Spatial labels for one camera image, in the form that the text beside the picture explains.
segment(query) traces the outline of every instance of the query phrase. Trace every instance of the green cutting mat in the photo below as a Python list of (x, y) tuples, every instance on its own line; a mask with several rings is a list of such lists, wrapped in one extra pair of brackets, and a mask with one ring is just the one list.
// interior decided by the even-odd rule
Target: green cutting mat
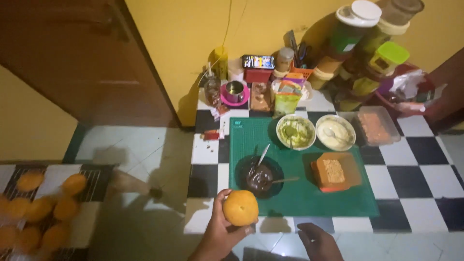
[(258, 199), (260, 216), (377, 216), (379, 210), (372, 193), (366, 169), (359, 153), (353, 146), (351, 152), (361, 171), (362, 184), (346, 191), (322, 193), (316, 185), (310, 163), (322, 153), (332, 151), (318, 139), (307, 150), (296, 151), (286, 148), (277, 138), (278, 119), (230, 118), (230, 168), (229, 187), (239, 187), (240, 159), (261, 155), (267, 144), (271, 144), (266, 156), (276, 161), (284, 177), (298, 176), (300, 179), (285, 182), (282, 190), (269, 199)]

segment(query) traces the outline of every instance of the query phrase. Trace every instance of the human hand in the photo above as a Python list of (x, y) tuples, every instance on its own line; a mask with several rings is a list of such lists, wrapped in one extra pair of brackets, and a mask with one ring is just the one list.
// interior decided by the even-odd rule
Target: human hand
[(298, 224), (301, 241), (311, 261), (343, 261), (335, 239), (313, 223)]
[(231, 192), (232, 189), (223, 189), (214, 199), (213, 214), (205, 234), (188, 258), (189, 261), (219, 261), (226, 257), (242, 239), (254, 232), (251, 225), (235, 227), (224, 217), (222, 204)]

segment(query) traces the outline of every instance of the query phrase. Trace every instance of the orange basket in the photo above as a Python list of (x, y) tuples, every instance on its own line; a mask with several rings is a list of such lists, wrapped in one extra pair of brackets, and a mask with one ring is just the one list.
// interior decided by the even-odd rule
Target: orange basket
[(304, 76), (304, 80), (307, 80), (308, 77), (312, 74), (313, 69), (302, 69), (302, 68), (296, 68), (293, 66), (293, 60), (290, 63), (290, 72), (298, 72), (302, 73)]

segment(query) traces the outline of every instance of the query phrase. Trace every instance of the wooden door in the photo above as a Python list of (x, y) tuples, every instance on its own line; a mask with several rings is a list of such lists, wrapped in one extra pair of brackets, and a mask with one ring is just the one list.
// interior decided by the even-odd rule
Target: wooden door
[(1, 1), (0, 63), (85, 124), (177, 126), (127, 8), (115, 1)]

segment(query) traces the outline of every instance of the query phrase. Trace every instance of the black and white checkered tile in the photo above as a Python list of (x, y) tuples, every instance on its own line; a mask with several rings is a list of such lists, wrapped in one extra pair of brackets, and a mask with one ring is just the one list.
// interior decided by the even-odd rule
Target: black and white checkered tile
[[(85, 189), (77, 195), (81, 202), (79, 215), (71, 221), (71, 236), (67, 248), (60, 249), (54, 256), (55, 260), (86, 260), (89, 244), (95, 229), (97, 214), (106, 195), (114, 166), (91, 164), (61, 164), (61, 165), (0, 165), (0, 193), (9, 199), (26, 197), (31, 201), (45, 195), (51, 195), (59, 190), (59, 186), (71, 175), (81, 173), (87, 178)], [(34, 191), (21, 193), (16, 190), (16, 181), (28, 170), (40, 170), (45, 174), (44, 181)], [(57, 221), (52, 216), (45, 218), (38, 226), (45, 232)], [(19, 222), (22, 229), (28, 224)], [(30, 256), (10, 253), (8, 260), (30, 260)]]
[[(215, 122), (199, 91), (192, 171), (188, 186), (184, 233), (204, 233), (213, 198), (229, 186), (229, 118), (270, 117), (269, 112), (231, 108)], [(300, 101), (296, 114), (314, 124), (323, 115), (336, 114), (329, 94), (314, 91)], [(349, 119), (350, 113), (339, 113)], [(440, 137), (422, 116), (395, 122), (401, 141), (360, 148), (374, 192), (378, 217), (259, 217), (257, 233), (294, 233), (295, 226), (312, 222), (327, 232), (438, 232), (464, 230), (464, 183)], [(205, 130), (222, 128), (226, 139), (203, 141)]]

